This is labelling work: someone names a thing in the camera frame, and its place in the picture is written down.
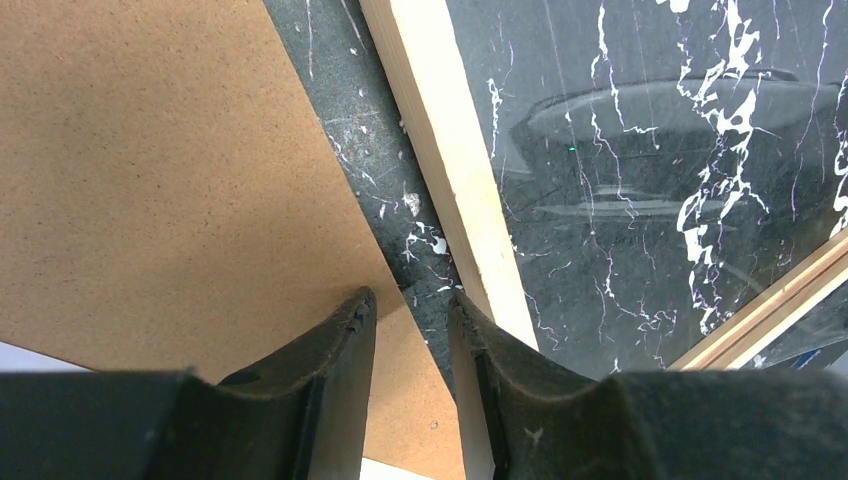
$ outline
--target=marble countertop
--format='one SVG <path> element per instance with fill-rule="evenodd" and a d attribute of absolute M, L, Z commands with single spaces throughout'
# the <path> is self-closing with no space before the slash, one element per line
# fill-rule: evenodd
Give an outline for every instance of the marble countertop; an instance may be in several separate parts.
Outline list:
<path fill-rule="evenodd" d="M 266 5 L 437 363 L 461 288 L 354 0 Z M 663 368 L 848 221 L 848 3 L 450 0 L 543 353 Z M 841 288 L 755 359 L 846 336 Z"/>

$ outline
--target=cardboard sheet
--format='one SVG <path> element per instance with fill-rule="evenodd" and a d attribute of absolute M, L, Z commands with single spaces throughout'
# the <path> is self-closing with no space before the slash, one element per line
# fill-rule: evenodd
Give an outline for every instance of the cardboard sheet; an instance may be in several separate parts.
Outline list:
<path fill-rule="evenodd" d="M 0 340 L 211 382 L 380 300 L 366 456 L 456 409 L 261 2 L 0 0 Z"/>

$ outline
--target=wooden stick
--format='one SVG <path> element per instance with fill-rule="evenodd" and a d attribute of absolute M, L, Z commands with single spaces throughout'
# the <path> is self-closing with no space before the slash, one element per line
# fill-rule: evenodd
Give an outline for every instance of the wooden stick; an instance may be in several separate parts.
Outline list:
<path fill-rule="evenodd" d="M 465 291 L 538 350 L 445 1 L 360 3 Z"/>
<path fill-rule="evenodd" d="M 848 279 L 848 229 L 742 307 L 671 365 L 674 370 L 739 368 Z"/>

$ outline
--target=cork board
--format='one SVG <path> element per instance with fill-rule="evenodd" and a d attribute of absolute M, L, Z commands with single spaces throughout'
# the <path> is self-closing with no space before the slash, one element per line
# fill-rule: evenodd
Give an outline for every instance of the cork board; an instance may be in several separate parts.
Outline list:
<path fill-rule="evenodd" d="M 366 456 L 456 409 L 259 1 L 0 0 L 0 341 L 211 381 L 379 298 Z"/>

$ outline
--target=white surface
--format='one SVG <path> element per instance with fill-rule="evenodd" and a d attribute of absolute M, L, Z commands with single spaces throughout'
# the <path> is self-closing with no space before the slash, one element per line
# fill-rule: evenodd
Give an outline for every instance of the white surface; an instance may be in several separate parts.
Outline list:
<path fill-rule="evenodd" d="M 0 373 L 10 372 L 85 372 L 87 369 L 31 350 L 0 342 Z M 428 477 L 391 465 L 362 459 L 363 480 L 426 480 Z"/>

